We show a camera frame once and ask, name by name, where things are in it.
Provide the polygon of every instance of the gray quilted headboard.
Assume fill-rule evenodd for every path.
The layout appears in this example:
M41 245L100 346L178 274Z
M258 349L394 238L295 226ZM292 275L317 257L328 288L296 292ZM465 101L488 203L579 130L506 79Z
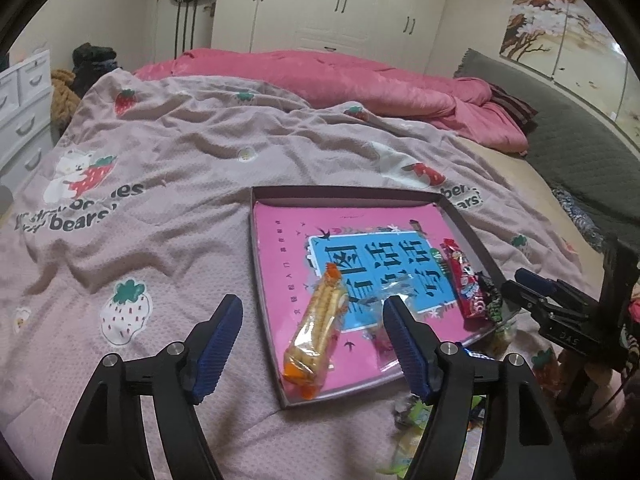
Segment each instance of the gray quilted headboard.
M456 77L478 77L538 111L527 162L569 191L596 225L640 248L640 162L596 117L523 70L468 50Z

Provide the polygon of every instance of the white wardrobe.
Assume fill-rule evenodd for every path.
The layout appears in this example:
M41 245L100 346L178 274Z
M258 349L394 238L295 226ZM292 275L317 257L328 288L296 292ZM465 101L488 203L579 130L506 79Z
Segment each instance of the white wardrobe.
M341 52L423 73L445 0L218 0L211 47Z

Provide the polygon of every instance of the red snack package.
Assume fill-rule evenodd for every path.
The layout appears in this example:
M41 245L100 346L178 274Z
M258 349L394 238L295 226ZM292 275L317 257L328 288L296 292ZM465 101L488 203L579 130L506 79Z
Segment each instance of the red snack package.
M465 253L455 240L445 238L444 243L440 245L446 256L449 269L451 269L451 285L458 295L460 310L465 319L472 317L484 317L486 307L482 290L476 274L466 259Z

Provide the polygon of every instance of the striped fabric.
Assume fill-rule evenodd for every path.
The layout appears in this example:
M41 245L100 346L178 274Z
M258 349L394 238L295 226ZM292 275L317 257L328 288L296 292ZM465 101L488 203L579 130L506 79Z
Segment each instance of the striped fabric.
M538 112L526 104L526 102L507 94L507 92L499 86L492 84L489 86L492 92L491 102L504 108L525 134L531 132L536 126L533 117Z

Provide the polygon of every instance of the pink book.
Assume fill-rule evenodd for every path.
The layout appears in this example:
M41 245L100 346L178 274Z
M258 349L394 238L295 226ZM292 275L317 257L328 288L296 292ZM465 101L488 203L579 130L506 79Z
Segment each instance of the pink book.
M342 273L349 293L348 312L322 388L340 392L354 384L398 375L396 365L382 372L372 342L376 318L365 298L410 275L418 319L427 320L442 341L466 341L487 327L460 313L449 281L433 257L444 238L455 238L435 204L396 208L279 207L256 203L254 222L265 310L276 366L302 320L327 262ZM297 388L281 381L290 402Z

